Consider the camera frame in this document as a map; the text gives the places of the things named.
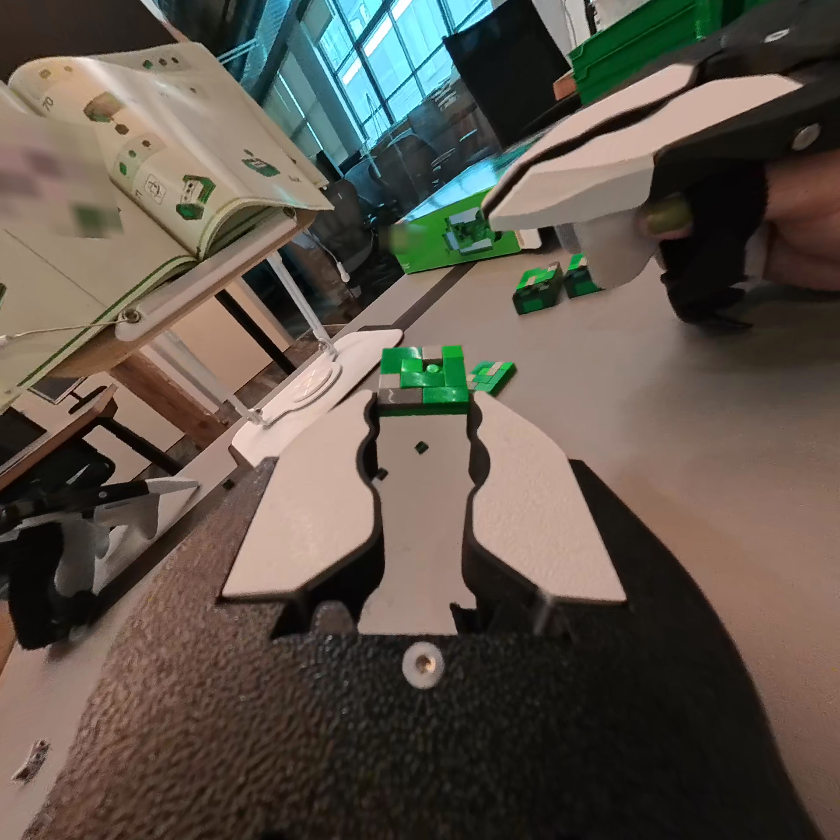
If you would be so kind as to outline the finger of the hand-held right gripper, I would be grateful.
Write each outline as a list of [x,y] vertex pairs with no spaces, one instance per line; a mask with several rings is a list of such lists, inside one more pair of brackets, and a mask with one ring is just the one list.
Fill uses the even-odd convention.
[[650,194],[657,156],[802,88],[782,75],[694,84],[642,121],[607,133],[558,159],[534,165],[495,211],[495,230],[588,222],[640,207]]
[[562,119],[510,165],[484,198],[482,209],[495,211],[534,165],[558,159],[597,137],[642,121],[689,89],[697,74],[697,64],[676,62]]

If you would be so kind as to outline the dark board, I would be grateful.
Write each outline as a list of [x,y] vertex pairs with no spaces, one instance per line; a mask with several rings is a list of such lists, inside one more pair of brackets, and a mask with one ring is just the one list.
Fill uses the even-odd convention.
[[2,1],[1,81],[23,64],[98,56],[176,42],[141,1]]

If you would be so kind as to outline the black partition panel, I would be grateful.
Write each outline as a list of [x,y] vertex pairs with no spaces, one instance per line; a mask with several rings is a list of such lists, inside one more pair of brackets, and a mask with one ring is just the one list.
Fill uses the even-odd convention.
[[553,84],[570,65],[531,1],[507,1],[443,44],[504,148],[581,105],[576,93],[563,101],[554,96]]

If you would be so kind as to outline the white book stand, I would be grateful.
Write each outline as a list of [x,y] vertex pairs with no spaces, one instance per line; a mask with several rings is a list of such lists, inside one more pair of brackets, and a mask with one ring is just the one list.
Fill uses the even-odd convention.
[[[127,352],[154,344],[187,380],[230,401],[246,421],[246,429],[234,436],[233,450],[252,465],[258,455],[279,451],[270,445],[288,444],[305,426],[341,403],[378,367],[383,350],[398,347],[404,338],[404,330],[391,325],[371,325],[338,339],[328,336],[278,252],[309,226],[312,218],[310,212],[288,207],[274,212],[246,236],[124,309],[114,328],[114,339]],[[307,320],[321,352],[301,372],[290,373],[278,396],[262,408],[247,408],[233,392],[225,391],[216,376],[169,331],[206,299],[224,291],[264,260]]]

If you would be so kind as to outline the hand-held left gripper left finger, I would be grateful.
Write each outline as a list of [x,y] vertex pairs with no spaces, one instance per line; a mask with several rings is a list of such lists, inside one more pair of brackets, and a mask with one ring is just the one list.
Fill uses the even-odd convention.
[[376,395],[358,391],[276,458],[222,587],[223,602],[281,604],[277,634],[354,632],[385,571],[382,502],[373,478]]

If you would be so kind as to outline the flat green lego panel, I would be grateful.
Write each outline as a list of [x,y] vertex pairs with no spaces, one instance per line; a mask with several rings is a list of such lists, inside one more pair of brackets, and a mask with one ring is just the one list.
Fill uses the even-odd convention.
[[486,393],[497,397],[517,373],[513,362],[482,361],[467,376],[467,387],[473,393]]

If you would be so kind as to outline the large paned window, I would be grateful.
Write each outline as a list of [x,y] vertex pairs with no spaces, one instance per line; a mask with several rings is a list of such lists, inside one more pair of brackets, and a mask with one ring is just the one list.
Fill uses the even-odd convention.
[[290,2],[254,93],[306,155],[369,151],[454,74],[468,2]]

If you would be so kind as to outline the light grey lego bracket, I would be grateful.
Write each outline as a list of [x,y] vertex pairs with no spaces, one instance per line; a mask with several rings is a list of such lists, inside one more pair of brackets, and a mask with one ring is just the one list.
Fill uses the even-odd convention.
[[23,764],[13,773],[10,781],[26,784],[36,777],[49,754],[50,743],[46,739],[36,740]]

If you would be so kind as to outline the green lego panel with studs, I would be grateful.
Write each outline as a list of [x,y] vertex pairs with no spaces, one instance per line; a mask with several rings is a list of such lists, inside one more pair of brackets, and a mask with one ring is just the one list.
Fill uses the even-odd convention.
[[469,388],[463,347],[384,349],[376,405],[381,417],[466,415]]

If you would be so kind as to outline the green lego box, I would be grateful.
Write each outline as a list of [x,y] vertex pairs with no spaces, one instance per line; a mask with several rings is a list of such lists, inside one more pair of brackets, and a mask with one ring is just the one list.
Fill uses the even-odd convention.
[[538,229],[490,226],[481,208],[489,191],[451,182],[390,226],[386,241],[403,271],[412,275],[539,249]]

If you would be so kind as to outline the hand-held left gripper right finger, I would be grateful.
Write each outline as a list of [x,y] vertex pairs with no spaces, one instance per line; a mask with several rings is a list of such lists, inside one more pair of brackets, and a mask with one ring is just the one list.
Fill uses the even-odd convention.
[[483,392],[470,398],[462,628],[545,635],[566,606],[621,607],[627,594],[567,455]]

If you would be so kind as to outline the dark green lego cube build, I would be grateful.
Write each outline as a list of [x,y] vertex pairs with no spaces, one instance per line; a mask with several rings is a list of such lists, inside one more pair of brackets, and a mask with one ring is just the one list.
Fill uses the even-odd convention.
[[511,299],[517,315],[523,316],[556,306],[563,290],[564,273],[555,261],[547,268],[525,271]]
[[563,288],[569,299],[576,299],[603,291],[591,275],[584,254],[572,256],[568,269],[563,275]]

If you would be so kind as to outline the group of black office chairs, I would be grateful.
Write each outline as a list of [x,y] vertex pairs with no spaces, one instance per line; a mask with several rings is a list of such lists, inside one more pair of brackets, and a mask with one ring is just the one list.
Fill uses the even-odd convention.
[[333,205],[311,233],[349,274],[379,250],[379,231],[452,182],[500,144],[473,97],[440,88],[340,167],[326,189]]

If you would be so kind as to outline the spare hand-held gripper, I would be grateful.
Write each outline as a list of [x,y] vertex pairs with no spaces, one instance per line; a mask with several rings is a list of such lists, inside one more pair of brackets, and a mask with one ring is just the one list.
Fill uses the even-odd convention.
[[126,571],[201,484],[188,477],[71,487],[2,505],[2,598],[18,645],[47,648],[97,612],[104,586]]

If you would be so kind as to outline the person's right hand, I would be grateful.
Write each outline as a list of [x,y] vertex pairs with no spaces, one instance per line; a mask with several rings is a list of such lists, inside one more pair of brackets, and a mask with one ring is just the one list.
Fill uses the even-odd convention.
[[637,211],[642,235],[746,243],[769,228],[763,277],[809,291],[839,291],[839,150],[750,163]]

